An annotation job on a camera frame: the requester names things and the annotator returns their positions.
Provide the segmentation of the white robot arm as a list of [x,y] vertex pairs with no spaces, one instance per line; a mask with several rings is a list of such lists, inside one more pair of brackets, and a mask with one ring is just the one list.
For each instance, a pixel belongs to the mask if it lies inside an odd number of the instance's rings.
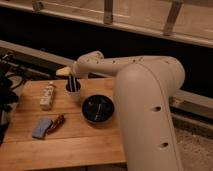
[[105,58],[99,51],[80,56],[56,71],[85,78],[114,78],[113,100],[128,171],[183,171],[169,98],[181,88],[185,71],[170,56]]

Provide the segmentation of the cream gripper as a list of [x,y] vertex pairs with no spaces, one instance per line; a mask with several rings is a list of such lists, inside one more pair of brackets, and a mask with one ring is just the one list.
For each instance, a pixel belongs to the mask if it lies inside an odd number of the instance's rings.
[[[70,74],[72,74],[72,68],[69,66],[63,67],[56,71],[57,76],[69,76]],[[68,77],[68,82],[69,82],[70,92],[72,92],[72,91],[76,92],[77,91],[76,78],[74,76],[70,75]]]

